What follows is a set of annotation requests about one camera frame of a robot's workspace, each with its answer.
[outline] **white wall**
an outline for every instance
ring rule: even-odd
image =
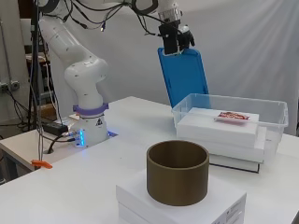
[[[5,40],[11,75],[21,83],[21,88],[14,92],[20,103],[27,106],[28,72],[25,61],[24,45],[21,37],[21,24],[17,0],[0,0],[0,19],[3,21]],[[8,82],[7,62],[4,54],[2,36],[0,34],[0,80]],[[6,94],[0,95],[0,121],[16,118],[13,102]]]
[[[202,53],[211,94],[278,100],[290,111],[288,133],[295,133],[299,75],[299,2],[297,0],[178,0]],[[89,12],[95,20],[102,18]],[[159,22],[148,20],[157,32]],[[67,26],[81,43],[110,65],[99,85],[106,101],[137,96],[168,103],[157,48],[162,40],[143,36],[135,15],[125,10],[107,30]],[[72,93],[55,56],[52,66],[63,113],[71,113]]]

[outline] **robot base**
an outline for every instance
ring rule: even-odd
[[[107,124],[104,114],[83,117],[73,125],[71,131],[77,133],[75,144],[77,147],[92,147],[108,139]]]

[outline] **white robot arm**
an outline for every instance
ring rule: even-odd
[[[86,4],[82,0],[39,0],[38,6],[44,15],[39,20],[41,34],[52,51],[64,64],[64,78],[78,97],[75,108],[80,115],[72,131],[76,133],[76,145],[91,147],[107,139],[104,111],[107,105],[96,89],[96,83],[107,76],[107,63],[84,48],[58,19],[69,14],[72,1]],[[181,12],[174,0],[99,0],[100,3],[126,3],[139,15],[148,15],[157,10],[159,27],[164,39],[164,53],[180,53],[194,45],[187,26],[180,27]]]

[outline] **brown cylinder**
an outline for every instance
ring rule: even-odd
[[[147,188],[159,203],[187,206],[207,194],[208,152],[185,141],[154,145],[147,153]]]

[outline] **table surface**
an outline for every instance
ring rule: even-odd
[[[54,135],[47,133],[44,134],[51,139],[55,138]],[[35,167],[31,165],[31,160],[38,160],[37,143],[38,132],[31,131],[1,140],[0,148],[19,161],[21,164],[34,171]],[[43,151],[49,149],[50,143],[50,140],[44,139]],[[44,161],[54,163],[82,151],[82,148],[73,147],[73,145],[69,143],[56,143],[53,148],[55,153],[49,155],[44,154]]]
[[[110,104],[119,136],[0,187],[1,223],[118,224],[116,184],[146,168],[147,149],[176,139],[167,105],[129,97]],[[278,154],[257,174],[210,167],[248,193],[246,224],[292,223],[299,210],[299,139],[283,135]]]

